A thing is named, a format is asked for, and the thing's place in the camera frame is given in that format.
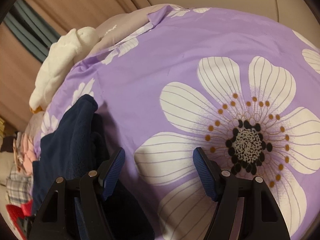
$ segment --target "brown curtain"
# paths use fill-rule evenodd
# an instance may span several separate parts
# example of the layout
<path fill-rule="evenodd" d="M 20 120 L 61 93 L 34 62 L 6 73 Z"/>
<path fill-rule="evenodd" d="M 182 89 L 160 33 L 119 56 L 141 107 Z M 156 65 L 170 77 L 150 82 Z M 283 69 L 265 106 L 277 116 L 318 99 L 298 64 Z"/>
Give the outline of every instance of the brown curtain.
<path fill-rule="evenodd" d="M 25 0 L 59 34 L 150 6 L 147 0 Z M 0 25 L 0 116 L 23 131 L 31 118 L 29 98 L 41 64 Z"/>
<path fill-rule="evenodd" d="M 59 34 L 98 27 L 110 17 L 150 6 L 147 0 L 25 0 Z"/>

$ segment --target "silver screw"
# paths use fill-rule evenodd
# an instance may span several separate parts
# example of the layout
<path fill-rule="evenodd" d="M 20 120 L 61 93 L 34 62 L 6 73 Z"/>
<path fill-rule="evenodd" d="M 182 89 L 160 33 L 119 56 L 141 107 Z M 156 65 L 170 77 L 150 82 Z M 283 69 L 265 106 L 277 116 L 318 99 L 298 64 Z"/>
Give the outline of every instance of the silver screw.
<path fill-rule="evenodd" d="M 97 171 L 89 171 L 89 176 L 90 177 L 94 177 L 94 176 L 97 176 Z"/>
<path fill-rule="evenodd" d="M 221 174 L 222 174 L 222 176 L 225 176 L 225 177 L 229 177 L 230 176 L 230 172 L 229 171 L 222 171 Z"/>
<path fill-rule="evenodd" d="M 63 177 L 58 177 L 58 178 L 56 179 L 56 183 L 61 183 L 61 182 L 63 182 Z"/>
<path fill-rule="evenodd" d="M 256 180 L 256 182 L 258 182 L 258 183 L 262 183 L 262 182 L 263 182 L 263 178 L 261 178 L 261 177 L 259 177 L 259 176 L 257 176 L 257 177 L 255 178 L 255 180 Z"/>

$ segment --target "purple bedsheet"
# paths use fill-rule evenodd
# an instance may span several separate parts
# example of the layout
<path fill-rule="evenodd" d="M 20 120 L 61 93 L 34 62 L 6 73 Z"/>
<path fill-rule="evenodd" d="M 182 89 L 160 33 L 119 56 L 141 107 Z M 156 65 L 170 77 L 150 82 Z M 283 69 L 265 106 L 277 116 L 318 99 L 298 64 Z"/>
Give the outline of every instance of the purple bedsheet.
<path fill-rule="evenodd" d="M 109 148 L 125 149 L 121 181 L 156 239 L 206 233 L 215 203 L 192 162 L 198 146 L 237 176 L 263 177 L 292 240 L 300 239 L 320 210 L 319 50 L 273 20 L 238 11 L 167 6 L 149 19 L 73 67 L 41 134 L 90 94 Z M 240 220 L 238 212 L 233 239 Z"/>

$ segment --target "teal curtain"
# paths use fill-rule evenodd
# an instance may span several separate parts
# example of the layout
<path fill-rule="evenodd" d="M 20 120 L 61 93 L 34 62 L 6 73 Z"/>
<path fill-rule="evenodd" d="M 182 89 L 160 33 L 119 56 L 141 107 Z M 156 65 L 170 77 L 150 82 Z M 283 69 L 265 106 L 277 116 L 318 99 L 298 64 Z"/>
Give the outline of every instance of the teal curtain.
<path fill-rule="evenodd" d="M 60 35 L 39 16 L 24 0 L 17 0 L 4 23 L 21 44 L 41 63 L 46 59 L 50 46 Z"/>

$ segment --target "white plush toy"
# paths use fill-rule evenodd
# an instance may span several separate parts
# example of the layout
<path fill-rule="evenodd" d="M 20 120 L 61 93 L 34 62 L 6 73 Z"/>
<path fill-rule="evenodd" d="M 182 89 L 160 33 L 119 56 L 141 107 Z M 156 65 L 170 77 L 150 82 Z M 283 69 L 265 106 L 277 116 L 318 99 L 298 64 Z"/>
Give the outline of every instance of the white plush toy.
<path fill-rule="evenodd" d="M 84 59 L 99 42 L 92 27 L 72 29 L 50 47 L 36 78 L 29 105 L 33 113 L 45 110 L 73 65 Z"/>

